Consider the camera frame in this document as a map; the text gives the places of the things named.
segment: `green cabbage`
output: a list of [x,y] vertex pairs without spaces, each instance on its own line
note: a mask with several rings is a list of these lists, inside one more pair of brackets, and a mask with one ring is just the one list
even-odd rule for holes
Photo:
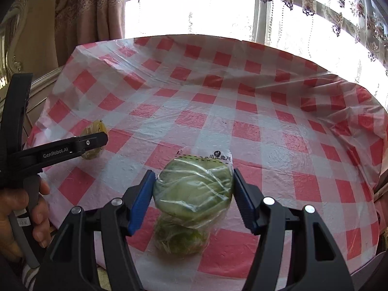
[[163,212],[155,224],[156,245],[174,254],[199,252],[230,205],[232,174],[216,159],[181,156],[161,171],[153,195]]

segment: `plastic bag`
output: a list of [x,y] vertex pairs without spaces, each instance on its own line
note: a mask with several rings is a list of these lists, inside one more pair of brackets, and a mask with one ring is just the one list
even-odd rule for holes
[[162,211],[154,228],[159,249],[188,255],[206,248],[211,230],[232,199],[231,167],[231,156],[220,151],[212,158],[178,154],[166,165],[153,192]]
[[[97,132],[105,132],[109,138],[108,130],[106,129],[104,123],[102,120],[96,120],[92,122],[89,126],[87,126],[84,130],[81,132],[81,137],[86,135],[91,135],[92,133]],[[84,154],[82,154],[82,157],[85,160],[91,160],[95,159],[103,149],[103,146],[101,148],[95,148],[93,150],[86,151]]]

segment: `human hand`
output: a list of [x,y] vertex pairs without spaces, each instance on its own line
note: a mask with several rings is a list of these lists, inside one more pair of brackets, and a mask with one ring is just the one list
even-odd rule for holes
[[[40,180],[39,192],[48,195],[50,188],[46,181]],[[14,210],[25,209],[28,205],[28,194],[24,189],[0,190],[0,252],[10,261],[18,261],[23,253],[14,239],[8,216]],[[44,198],[39,195],[38,204],[31,211],[31,219],[34,223],[32,235],[43,248],[51,241],[49,207]]]

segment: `red and white checkered tablecloth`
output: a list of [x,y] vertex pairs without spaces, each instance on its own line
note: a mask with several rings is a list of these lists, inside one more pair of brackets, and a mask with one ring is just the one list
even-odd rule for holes
[[[314,205],[351,272],[375,254],[379,226],[371,188],[379,178],[387,113],[366,89],[310,61],[210,36],[86,44],[64,67],[28,145],[78,135],[96,119],[109,129],[101,156],[43,174],[56,226],[72,206],[102,207],[147,169],[160,172],[182,147],[220,147],[264,195],[292,208]],[[241,290],[258,237],[244,227],[234,200],[202,255],[157,252],[158,214],[151,202],[142,228],[128,239],[147,290]],[[96,244],[103,265],[98,235]],[[290,247],[287,235],[284,259]]]

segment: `screw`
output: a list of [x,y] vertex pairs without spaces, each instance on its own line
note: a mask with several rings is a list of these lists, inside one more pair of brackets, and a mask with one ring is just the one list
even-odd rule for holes
[[71,213],[74,214],[74,215],[77,215],[80,212],[81,212],[81,207],[79,207],[79,206],[75,206],[75,207],[71,208]]
[[272,206],[274,203],[275,203],[275,199],[271,198],[271,197],[265,197],[263,199],[263,202],[267,205],[267,206]]
[[315,212],[315,208],[309,204],[307,206],[305,206],[305,210],[307,213],[314,213]]
[[112,201],[111,201],[111,204],[113,205],[113,206],[119,206],[119,205],[121,205],[123,203],[123,201],[121,200],[121,198],[115,198],[115,199],[113,199]]

